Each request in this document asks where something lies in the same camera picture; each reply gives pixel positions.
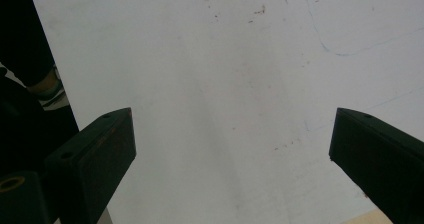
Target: stain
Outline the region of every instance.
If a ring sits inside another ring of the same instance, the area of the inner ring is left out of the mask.
[[[254,12],[254,13],[259,15],[265,14],[265,5],[262,5],[262,10]]]

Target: white table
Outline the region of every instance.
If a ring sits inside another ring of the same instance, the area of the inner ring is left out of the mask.
[[[424,0],[35,0],[80,128],[130,106],[114,224],[341,223],[336,107],[424,139]]]

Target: circular hole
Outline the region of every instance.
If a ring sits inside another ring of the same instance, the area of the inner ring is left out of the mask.
[[[0,193],[13,190],[25,182],[25,178],[22,176],[11,177],[3,182],[0,182]]]
[[[62,156],[60,156],[60,158],[62,158],[62,159],[68,159],[72,155],[74,155],[72,152],[65,152],[65,153],[62,154]]]

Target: black pants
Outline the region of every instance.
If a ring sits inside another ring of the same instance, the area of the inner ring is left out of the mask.
[[[40,82],[54,65],[32,0],[0,0],[0,62],[25,86]]]

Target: dirt speck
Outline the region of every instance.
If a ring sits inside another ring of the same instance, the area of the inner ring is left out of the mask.
[[[260,14],[260,15],[265,14],[265,5],[262,5],[262,10],[257,11],[257,12],[254,12],[254,13],[255,14]]]

